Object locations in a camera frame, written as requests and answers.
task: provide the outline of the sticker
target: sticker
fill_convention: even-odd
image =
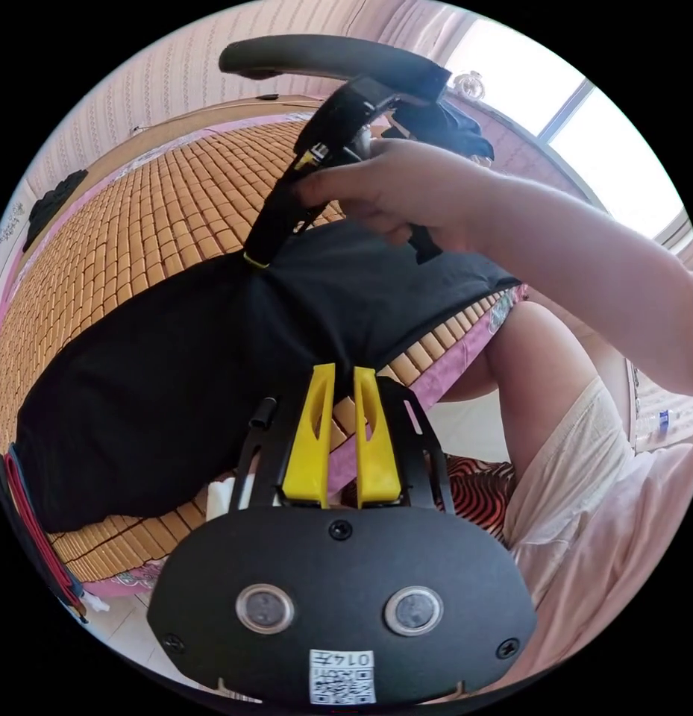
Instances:
[[[325,706],[376,703],[372,651],[309,652],[311,703]]]

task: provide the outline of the person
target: person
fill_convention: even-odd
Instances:
[[[693,272],[600,210],[398,139],[375,139],[370,159],[316,172],[295,191],[305,207],[338,201],[392,244],[421,224],[446,252],[482,254],[661,387],[693,395]],[[597,636],[656,567],[693,495],[693,445],[634,454],[592,361],[543,306],[516,304],[446,398],[495,387],[515,483],[504,541],[538,626],[487,691],[552,668]]]

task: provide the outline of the red cable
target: red cable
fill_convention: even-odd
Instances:
[[[37,523],[33,510],[31,509],[28,497],[23,491],[23,486],[18,473],[18,466],[14,462],[10,454],[4,457],[5,468],[7,473],[7,481],[10,490],[13,492],[13,498],[16,501],[16,507],[19,517],[23,520],[28,534],[32,537],[43,561],[46,563],[50,574],[56,579],[63,595],[75,607],[81,605],[80,600],[72,593],[72,581],[65,569],[65,566],[57,558],[53,548],[46,538],[45,533]]]

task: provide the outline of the wall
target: wall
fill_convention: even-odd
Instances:
[[[100,83],[58,126],[27,172],[36,196],[148,127],[268,92],[328,95],[334,81],[285,75],[263,82],[223,75],[229,43],[267,34],[332,34],[436,57],[468,15],[431,0],[260,0],[208,16],[146,48]]]
[[[0,222],[0,312],[4,310],[2,298],[7,292],[11,269],[21,253],[28,231],[28,217],[35,201],[28,182],[21,180]]]

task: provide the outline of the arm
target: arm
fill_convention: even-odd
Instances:
[[[693,273],[564,193],[494,176],[480,253],[573,313],[652,380],[693,395]]]

